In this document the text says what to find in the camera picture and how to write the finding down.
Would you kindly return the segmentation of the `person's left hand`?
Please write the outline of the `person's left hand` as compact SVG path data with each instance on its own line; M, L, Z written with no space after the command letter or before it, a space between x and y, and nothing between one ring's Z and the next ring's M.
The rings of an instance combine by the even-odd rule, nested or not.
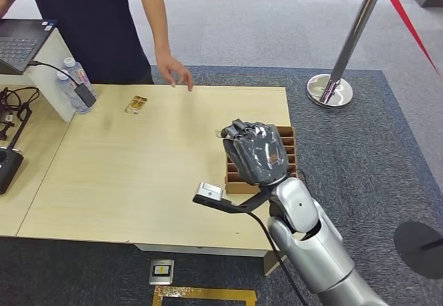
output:
M193 88L191 73L168 52L155 53L157 68L171 87L186 85L189 92Z

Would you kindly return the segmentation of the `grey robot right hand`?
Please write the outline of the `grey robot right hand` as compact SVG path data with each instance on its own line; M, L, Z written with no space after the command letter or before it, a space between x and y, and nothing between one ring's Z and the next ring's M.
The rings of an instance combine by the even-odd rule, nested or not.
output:
M220 136L227 157L249 185L270 186L288 174L288 155L275 125L236 119Z

